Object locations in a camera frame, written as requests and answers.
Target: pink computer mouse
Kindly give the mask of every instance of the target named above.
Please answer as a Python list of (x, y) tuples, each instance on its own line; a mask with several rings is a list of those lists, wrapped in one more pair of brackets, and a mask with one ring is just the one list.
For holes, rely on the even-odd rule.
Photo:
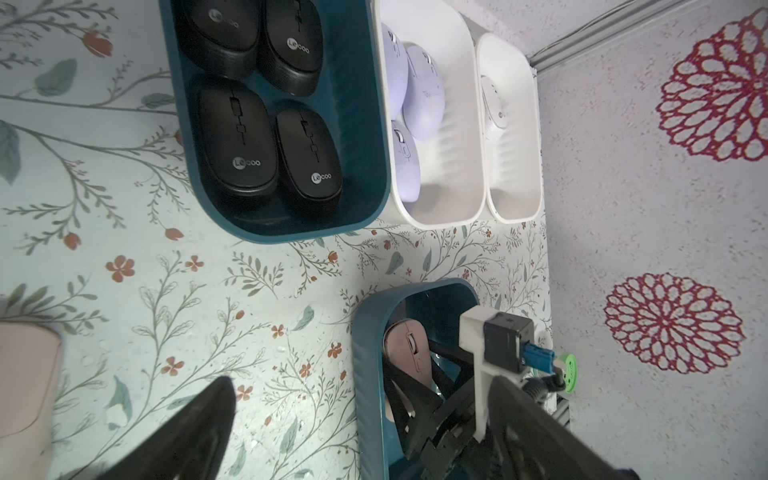
[[(429, 340), (420, 322), (405, 319), (390, 326), (384, 333), (384, 357), (403, 372), (419, 380), (425, 387), (432, 388), (432, 357), (429, 354)], [(411, 402), (397, 385), (395, 387), (406, 410), (413, 416)], [(386, 401), (385, 410), (386, 418), (394, 422), (389, 400)]]

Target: white computer mouse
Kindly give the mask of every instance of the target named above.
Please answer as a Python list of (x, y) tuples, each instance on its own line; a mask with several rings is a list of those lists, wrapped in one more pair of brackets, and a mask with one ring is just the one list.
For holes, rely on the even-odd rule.
[(422, 189), (422, 172), (419, 153), (408, 129), (398, 121), (392, 121), (392, 149), (395, 152), (395, 182), (400, 200), (410, 204), (419, 199)]
[(480, 77), (482, 86), (482, 101), (485, 110), (485, 138), (490, 141), (498, 140), (507, 129), (509, 119), (504, 112), (502, 96), (498, 94), (496, 85), (486, 76)]
[(390, 120), (395, 120), (402, 109), (402, 101), (406, 99), (408, 90), (408, 55), (400, 40), (392, 29), (382, 23), (382, 40), (384, 41), (384, 65), (386, 68), (386, 83), (389, 89)]
[(402, 116), (411, 134), (421, 141), (432, 138), (445, 113), (445, 89), (432, 57), (418, 45), (408, 52), (408, 91), (402, 103)]

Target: wall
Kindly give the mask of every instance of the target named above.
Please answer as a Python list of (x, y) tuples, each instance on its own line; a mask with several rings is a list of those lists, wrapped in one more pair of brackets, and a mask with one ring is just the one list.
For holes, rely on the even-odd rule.
[(573, 430), (644, 480), (768, 478), (761, 5), (712, 2), (539, 81)]
[(445, 0), (530, 57), (624, 0)]

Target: white plastic bin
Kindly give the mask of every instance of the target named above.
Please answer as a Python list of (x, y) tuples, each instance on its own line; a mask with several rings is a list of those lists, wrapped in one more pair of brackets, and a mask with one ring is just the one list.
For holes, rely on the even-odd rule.
[[(381, 25), (384, 22), (407, 47), (417, 44), (435, 60), (445, 84), (445, 116), (437, 135), (416, 141), (422, 189), (413, 204), (403, 204), (395, 182), (392, 132), (387, 132), (392, 167), (392, 193), (380, 217), (391, 223), (410, 223), (423, 229), (471, 223), (485, 205), (488, 179), (483, 166), (481, 98), (475, 46), (461, 15), (441, 0), (379, 0), (376, 37), (382, 73)], [(388, 98), (386, 74), (382, 75)]]
[(532, 220), (541, 210), (543, 190), (536, 80), (525, 55), (492, 33), (477, 41), (477, 62), (479, 74), (496, 85), (509, 119), (501, 138), (485, 140), (488, 193), (482, 218)]

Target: table surface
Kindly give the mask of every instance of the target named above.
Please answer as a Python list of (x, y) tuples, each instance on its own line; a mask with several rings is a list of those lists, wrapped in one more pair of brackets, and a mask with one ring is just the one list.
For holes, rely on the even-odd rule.
[(0, 320), (64, 345), (49, 478), (93, 478), (220, 375), (221, 478), (357, 478), (349, 324), (391, 286), (463, 276), (551, 345), (543, 214), (276, 246), (218, 228), (190, 191), (155, 0), (2, 4), (0, 67)]

